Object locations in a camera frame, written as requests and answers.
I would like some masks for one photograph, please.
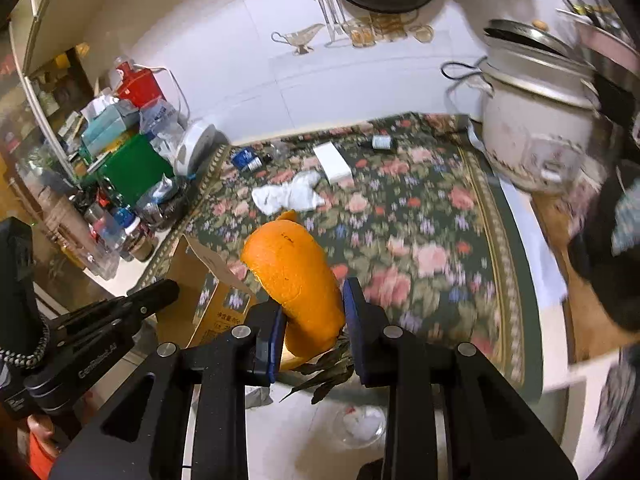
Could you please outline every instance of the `white cord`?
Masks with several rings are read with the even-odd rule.
[[[189,108],[187,97],[184,95],[184,92],[182,91],[182,88],[180,88],[180,85],[178,84],[178,80],[175,78],[174,73],[171,72],[171,69],[165,66],[145,66],[145,65],[140,65],[139,63],[133,63],[133,66],[137,68],[148,68],[149,70],[151,70],[151,72],[162,72],[162,70],[166,70],[171,76],[171,80],[174,82],[175,91],[178,93],[178,116],[180,116],[180,112],[182,110],[182,101],[184,101],[184,106],[185,108],[187,108],[186,119],[187,119],[187,122],[189,122],[191,109]]]

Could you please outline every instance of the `pink bowl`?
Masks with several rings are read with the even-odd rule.
[[[614,35],[583,22],[575,22],[580,42],[640,76],[640,54]]]

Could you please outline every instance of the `wooden board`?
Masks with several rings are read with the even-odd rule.
[[[563,307],[570,361],[586,361],[640,341],[640,333],[627,332],[613,323],[591,285],[571,266],[567,253],[569,216],[556,207],[556,201],[553,196],[533,195],[534,211],[569,290]]]

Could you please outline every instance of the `plastic bag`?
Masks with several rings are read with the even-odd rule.
[[[184,130],[178,124],[178,112],[170,103],[155,99],[140,108],[140,134],[173,166]]]

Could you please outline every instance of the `crumpled tissue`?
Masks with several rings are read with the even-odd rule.
[[[265,215],[272,215],[283,208],[311,211],[324,205],[324,199],[313,190],[319,181],[320,173],[317,171],[301,171],[291,182],[280,186],[256,187],[251,196]]]

